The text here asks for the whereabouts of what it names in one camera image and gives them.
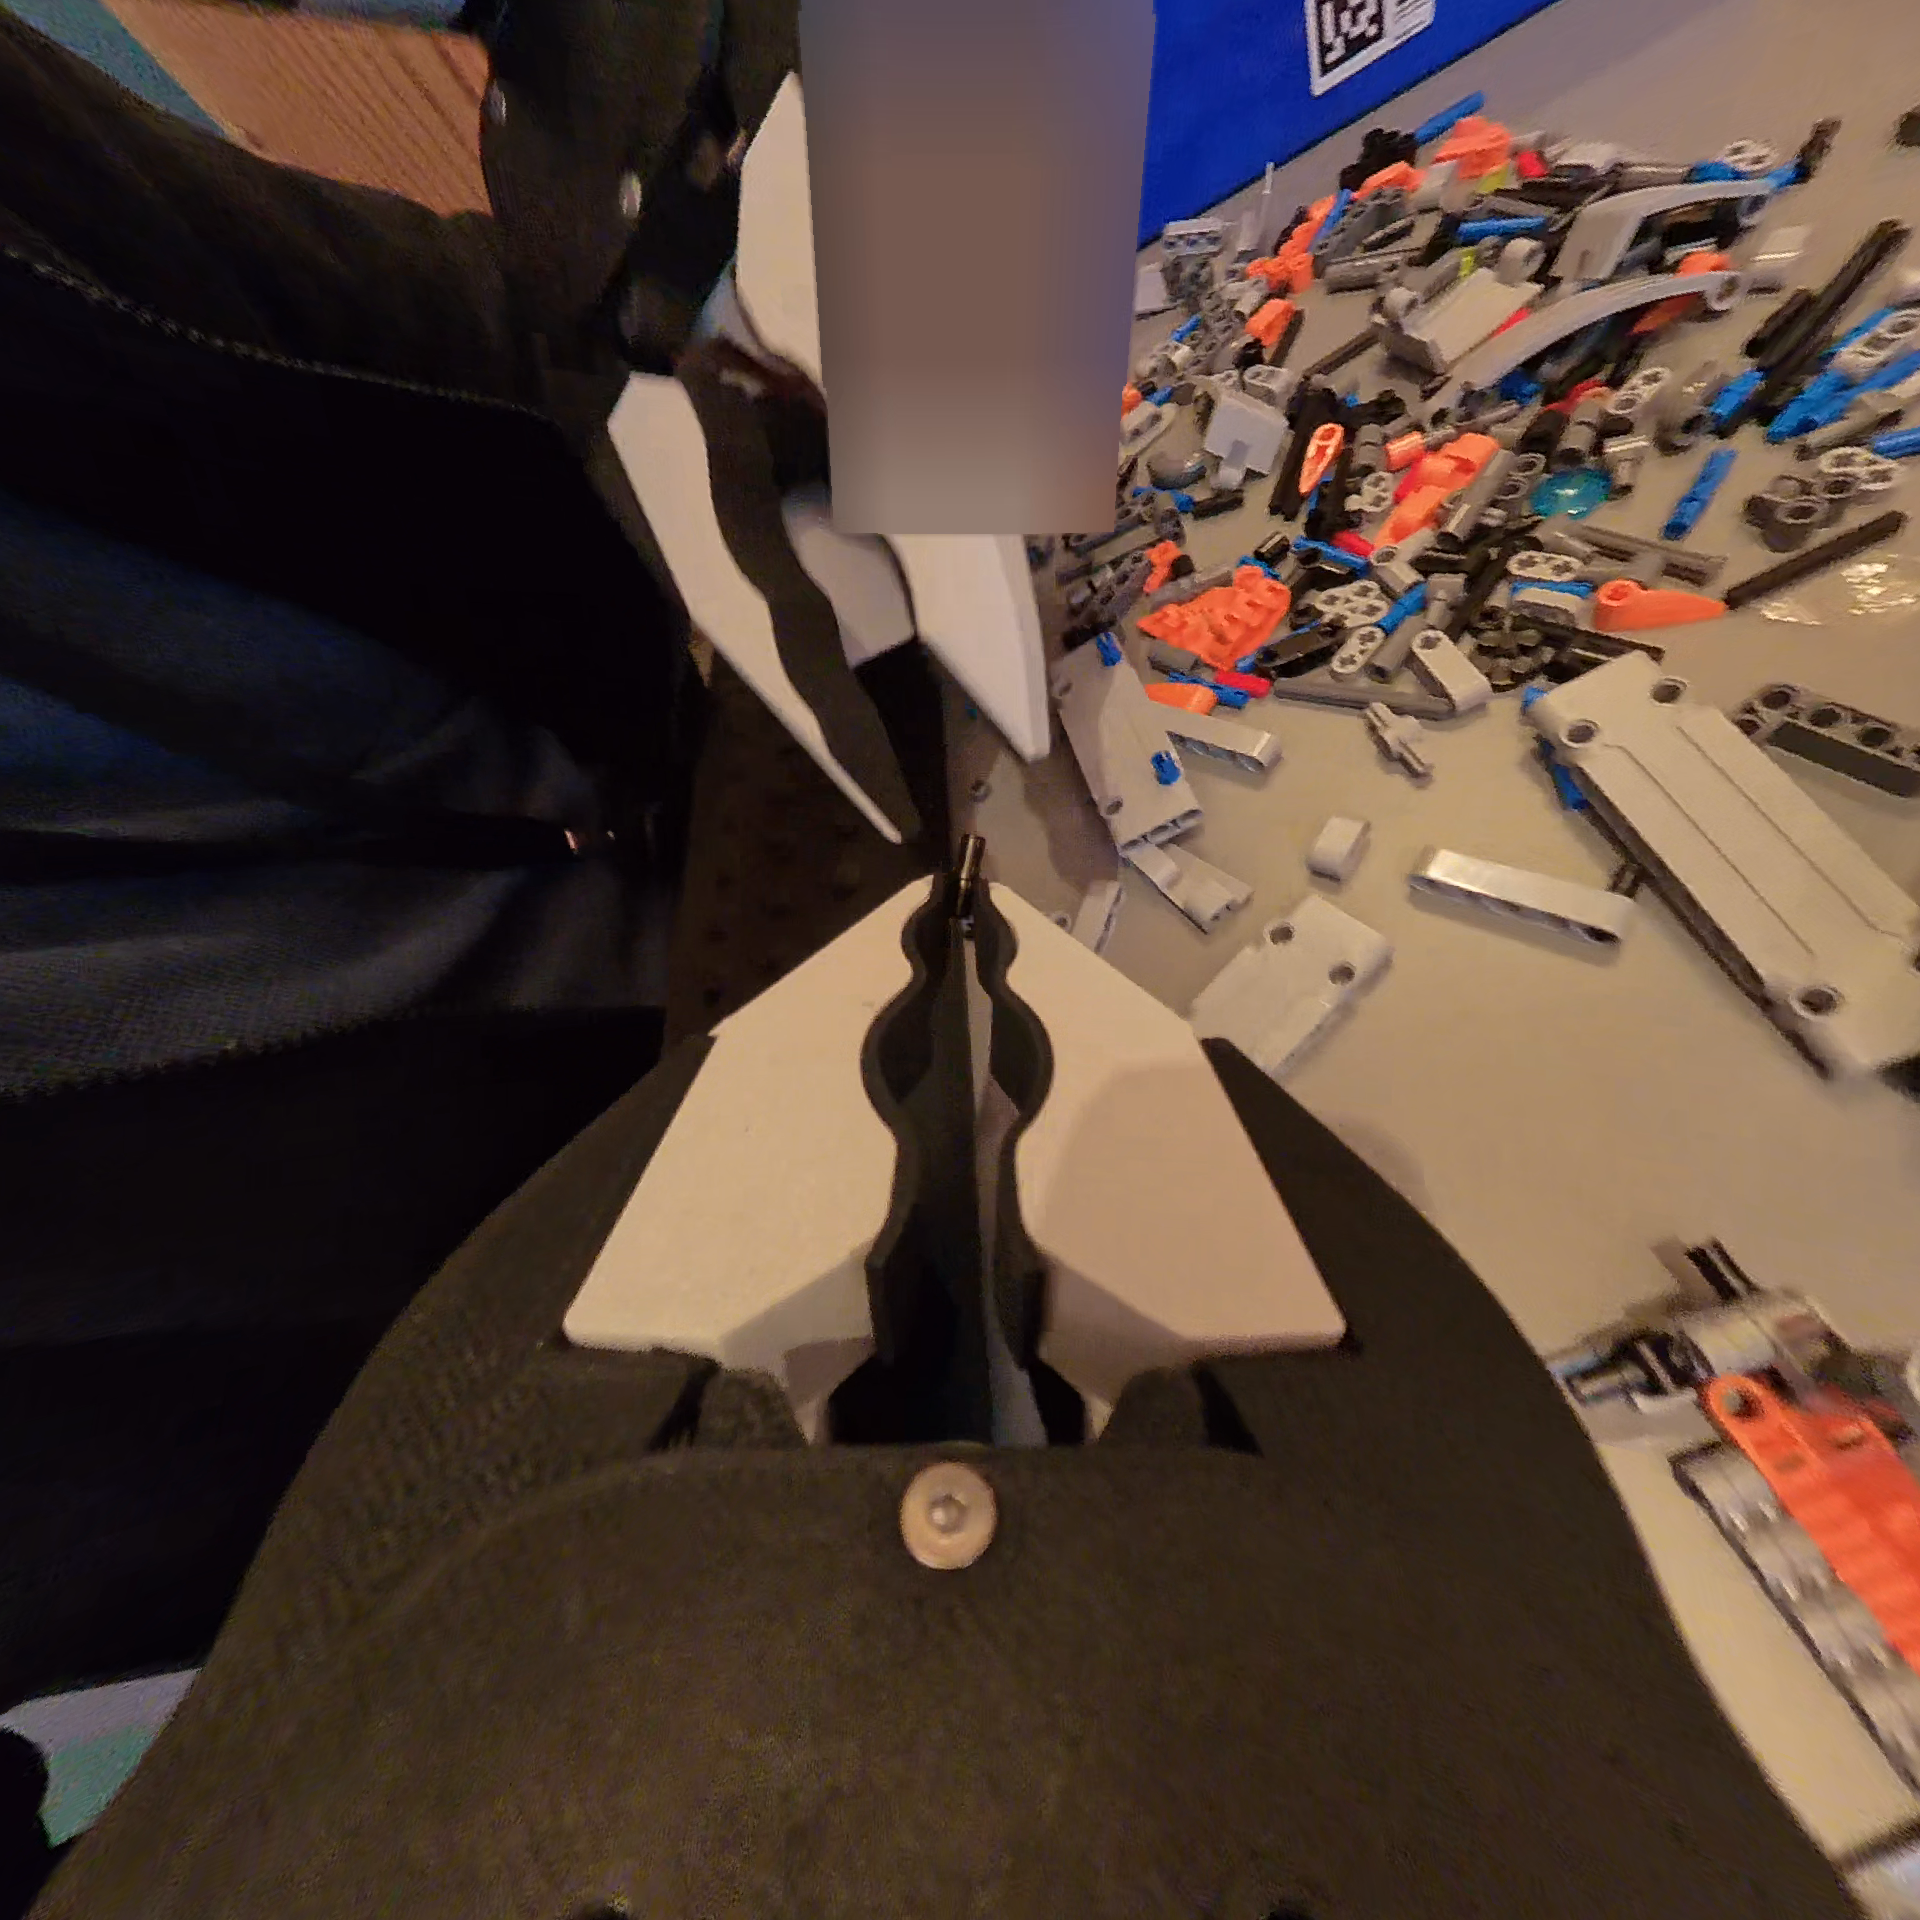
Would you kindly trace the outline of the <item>blue plastic bin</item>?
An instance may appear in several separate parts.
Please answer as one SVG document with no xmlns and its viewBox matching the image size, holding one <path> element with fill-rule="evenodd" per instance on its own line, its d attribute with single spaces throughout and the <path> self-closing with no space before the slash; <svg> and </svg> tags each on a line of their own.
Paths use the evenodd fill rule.
<svg viewBox="0 0 1920 1920">
<path fill-rule="evenodd" d="M 1139 246 L 1545 4 L 1158 4 Z"/>
</svg>

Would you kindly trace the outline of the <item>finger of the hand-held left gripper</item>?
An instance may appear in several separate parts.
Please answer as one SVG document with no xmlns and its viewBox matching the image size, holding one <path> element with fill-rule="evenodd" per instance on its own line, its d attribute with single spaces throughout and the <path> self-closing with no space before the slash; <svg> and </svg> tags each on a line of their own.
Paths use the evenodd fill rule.
<svg viewBox="0 0 1920 1920">
<path fill-rule="evenodd" d="M 738 164 L 731 296 L 741 346 L 823 423 L 823 321 L 805 176 L 804 81 L 779 78 Z M 854 669 L 917 638 L 1021 757 L 1052 742 L 1046 644 L 1027 568 L 1010 536 L 854 536 L 829 483 L 776 481 L 772 555 L 797 563 L 823 629 L 804 659 Z"/>
<path fill-rule="evenodd" d="M 782 529 L 758 402 L 719 372 L 633 372 L 609 408 L 609 469 L 691 628 L 885 842 L 915 842 L 885 720 Z"/>
</svg>

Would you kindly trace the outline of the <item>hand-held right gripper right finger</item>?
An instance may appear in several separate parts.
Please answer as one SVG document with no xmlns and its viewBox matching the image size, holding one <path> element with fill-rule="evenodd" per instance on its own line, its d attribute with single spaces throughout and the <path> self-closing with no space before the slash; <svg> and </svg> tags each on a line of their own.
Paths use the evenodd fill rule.
<svg viewBox="0 0 1920 1920">
<path fill-rule="evenodd" d="M 1042 1434 L 1039 1367 L 1090 1428 L 1145 1370 L 1333 1348 L 1346 1315 L 1193 1024 L 1002 882 L 1002 982 L 1042 1023 L 1052 1078 L 1017 1118 L 997 1081 L 985 961 L 973 986 L 979 1237 L 991 1259 L 1002 1149 L 1042 1263 L 1039 1355 L 985 1313 L 991 1434 Z"/>
</svg>

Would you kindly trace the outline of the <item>pile of small building pieces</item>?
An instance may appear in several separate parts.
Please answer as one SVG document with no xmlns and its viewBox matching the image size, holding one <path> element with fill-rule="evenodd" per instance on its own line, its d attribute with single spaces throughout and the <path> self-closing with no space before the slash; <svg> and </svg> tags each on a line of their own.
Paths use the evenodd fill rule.
<svg viewBox="0 0 1920 1920">
<path fill-rule="evenodd" d="M 1287 213 L 1267 179 L 1162 227 L 1115 521 L 1027 546 L 1121 858 L 1220 916 L 1189 815 L 1149 805 L 1186 754 L 1249 759 L 1223 720 L 1264 696 L 1355 712 L 1408 781 L 1424 723 L 1517 696 L 1591 808 L 1523 720 L 1541 696 L 1632 654 L 1685 679 L 1673 637 L 1890 560 L 1916 532 L 1916 213 L 1809 280 L 1778 215 L 1834 132 L 1668 161 L 1470 94 L 1368 131 L 1326 200 Z M 1615 948 L 1651 882 L 1595 830 L 1619 868 L 1593 895 L 1445 851 L 1410 887 Z"/>
</svg>

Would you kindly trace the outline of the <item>black perforated mat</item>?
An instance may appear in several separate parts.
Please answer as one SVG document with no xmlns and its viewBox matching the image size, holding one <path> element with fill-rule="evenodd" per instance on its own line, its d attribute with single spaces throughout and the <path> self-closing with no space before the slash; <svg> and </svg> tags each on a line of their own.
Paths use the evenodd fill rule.
<svg viewBox="0 0 1920 1920">
<path fill-rule="evenodd" d="M 888 729 L 922 834 L 893 846 L 720 659 L 672 916 L 661 1042 L 728 1018 L 950 851 L 943 682 L 924 650 L 854 669 Z"/>
</svg>

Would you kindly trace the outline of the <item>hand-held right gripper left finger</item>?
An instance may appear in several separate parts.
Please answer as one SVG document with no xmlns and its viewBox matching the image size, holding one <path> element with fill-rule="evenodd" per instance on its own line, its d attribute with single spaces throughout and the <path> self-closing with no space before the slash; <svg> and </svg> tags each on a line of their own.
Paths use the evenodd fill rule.
<svg viewBox="0 0 1920 1920">
<path fill-rule="evenodd" d="M 876 1018 L 910 982 L 898 887 L 720 1018 L 574 1301 L 565 1337 L 772 1376 L 805 1434 L 876 1350 L 864 1259 L 898 1143 L 861 1081 Z"/>
</svg>

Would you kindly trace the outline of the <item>orange and grey wing assembly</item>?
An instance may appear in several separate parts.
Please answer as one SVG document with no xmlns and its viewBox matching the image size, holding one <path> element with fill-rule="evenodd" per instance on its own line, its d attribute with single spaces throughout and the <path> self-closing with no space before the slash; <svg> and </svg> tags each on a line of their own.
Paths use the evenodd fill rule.
<svg viewBox="0 0 1920 1920">
<path fill-rule="evenodd" d="M 1916 1348 L 1855 1345 L 1723 1239 L 1545 1358 L 1595 1442 L 1668 1460 L 1848 1715 L 1916 1785 Z"/>
</svg>

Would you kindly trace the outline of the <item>wide light grey panel piece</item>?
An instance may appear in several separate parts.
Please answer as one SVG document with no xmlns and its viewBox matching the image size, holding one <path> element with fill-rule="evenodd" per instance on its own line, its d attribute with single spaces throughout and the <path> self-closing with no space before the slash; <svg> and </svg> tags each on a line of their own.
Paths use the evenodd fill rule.
<svg viewBox="0 0 1920 1920">
<path fill-rule="evenodd" d="M 1916 897 L 1643 654 L 1523 712 L 1619 851 L 1828 1078 L 1916 1065 Z"/>
</svg>

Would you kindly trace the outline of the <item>dark grey studded beam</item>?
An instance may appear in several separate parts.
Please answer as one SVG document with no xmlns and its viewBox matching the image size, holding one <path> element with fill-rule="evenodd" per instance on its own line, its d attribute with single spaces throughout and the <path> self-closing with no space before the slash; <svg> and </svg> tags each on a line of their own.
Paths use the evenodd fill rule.
<svg viewBox="0 0 1920 1920">
<path fill-rule="evenodd" d="M 1766 682 L 1729 712 L 1741 734 L 1838 777 L 1916 801 L 1916 729 L 1797 682 Z"/>
</svg>

